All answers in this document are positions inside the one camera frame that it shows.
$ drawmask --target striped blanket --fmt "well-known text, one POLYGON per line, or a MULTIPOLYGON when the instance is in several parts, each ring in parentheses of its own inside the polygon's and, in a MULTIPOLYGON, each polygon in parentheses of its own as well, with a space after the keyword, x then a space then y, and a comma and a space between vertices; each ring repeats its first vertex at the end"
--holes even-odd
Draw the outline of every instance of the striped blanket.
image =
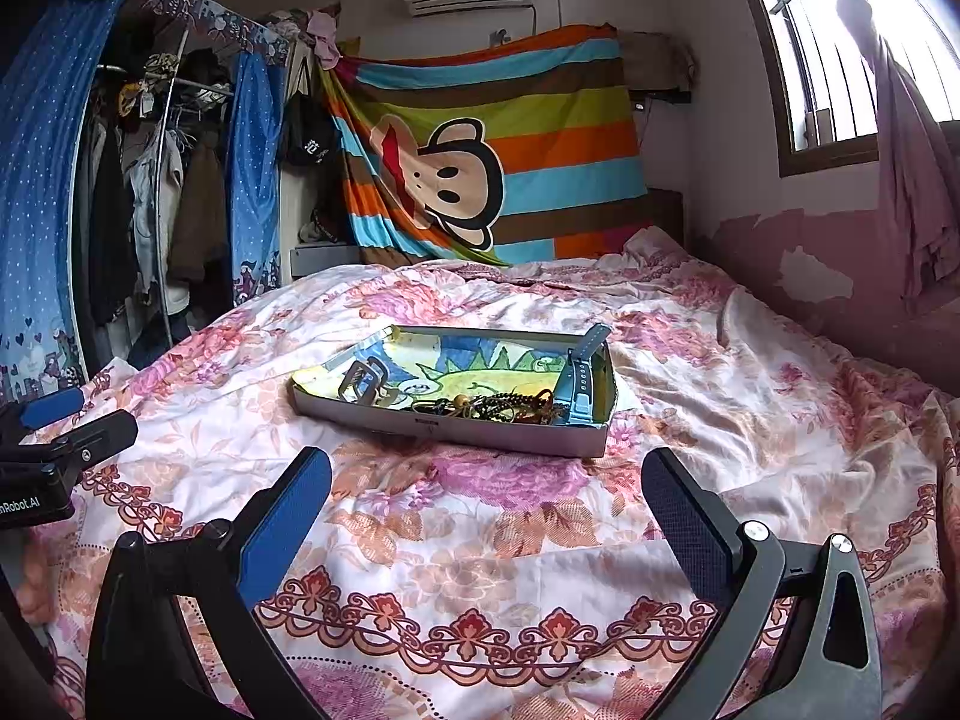
POLYGON ((610 26, 436 59, 344 57, 323 87, 369 262, 550 260, 619 250, 641 226, 646 188, 610 26))

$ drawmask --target brown window frame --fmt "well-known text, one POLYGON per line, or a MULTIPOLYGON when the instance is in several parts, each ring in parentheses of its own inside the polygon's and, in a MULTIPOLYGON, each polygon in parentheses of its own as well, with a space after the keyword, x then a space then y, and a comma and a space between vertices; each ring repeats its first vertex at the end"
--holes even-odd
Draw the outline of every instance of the brown window frame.
MULTIPOLYGON (((861 165, 877 162, 877 135, 860 135, 844 141, 827 143, 824 146, 797 149, 793 142, 789 108, 786 97, 786 81, 781 56, 776 49, 774 30, 770 25, 770 16, 762 0, 747 0, 750 12, 760 38, 760 51, 766 65, 767 80, 770 82, 770 97, 774 106, 776 124, 776 151, 779 153, 779 173, 781 178, 789 175, 802 175, 818 170, 829 170, 843 165, 861 165)), ((947 136, 947 144, 954 154, 960 155, 960 121, 941 122, 940 127, 947 136)))

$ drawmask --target blue curtain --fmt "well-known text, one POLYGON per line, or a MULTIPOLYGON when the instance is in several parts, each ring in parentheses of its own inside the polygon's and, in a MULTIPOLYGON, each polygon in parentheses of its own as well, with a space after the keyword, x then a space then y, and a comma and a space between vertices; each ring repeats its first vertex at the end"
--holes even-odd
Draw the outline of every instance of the blue curtain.
POLYGON ((240 52, 227 150, 233 304, 280 286, 277 142, 286 69, 240 52))
POLYGON ((70 182, 83 105, 122 1, 55 1, 0 81, 0 404, 80 380, 70 182))

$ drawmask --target white shirt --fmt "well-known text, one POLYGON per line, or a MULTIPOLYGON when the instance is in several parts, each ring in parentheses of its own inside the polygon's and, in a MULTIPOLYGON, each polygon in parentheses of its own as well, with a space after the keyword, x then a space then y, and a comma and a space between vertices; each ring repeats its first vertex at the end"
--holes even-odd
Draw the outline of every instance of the white shirt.
MULTIPOLYGON (((133 187, 133 247, 140 264, 140 273, 146 289, 157 281, 155 275, 154 245, 154 178, 157 175, 158 127, 147 143, 147 148, 127 171, 127 180, 133 187)), ((167 279, 167 252, 174 233, 174 219, 179 207, 179 197, 184 186, 184 163, 176 148, 176 139, 171 132, 165 133, 163 141, 163 167, 160 175, 160 270, 167 314, 179 314, 190 305, 190 288, 181 281, 167 279)))

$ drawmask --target bed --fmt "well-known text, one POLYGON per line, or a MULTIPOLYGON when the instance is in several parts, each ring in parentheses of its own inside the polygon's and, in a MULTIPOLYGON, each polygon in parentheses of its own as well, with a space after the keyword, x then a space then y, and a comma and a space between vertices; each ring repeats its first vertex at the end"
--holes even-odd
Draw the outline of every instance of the bed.
MULTIPOLYGON (((640 718, 714 609, 693 597, 640 493, 669 446, 741 519, 781 538, 849 533, 880 637, 885 716, 928 668, 960 548, 960 400, 777 316, 656 228, 622 254, 514 266, 340 266, 235 309, 140 372, 114 361, 78 418, 116 408, 136 445, 88 472, 78 514, 37 529, 59 702, 83 715, 85 656, 117 536, 182 538, 233 517, 301 447, 330 499, 261 622, 335 720, 640 718), (291 374, 390 324, 614 328, 607 454, 558 460, 360 434, 296 415, 291 374), (339 623, 334 626, 330 621, 339 623)), ((218 696, 241 709, 198 611, 218 696)), ((757 688, 778 602, 728 708, 757 688)))

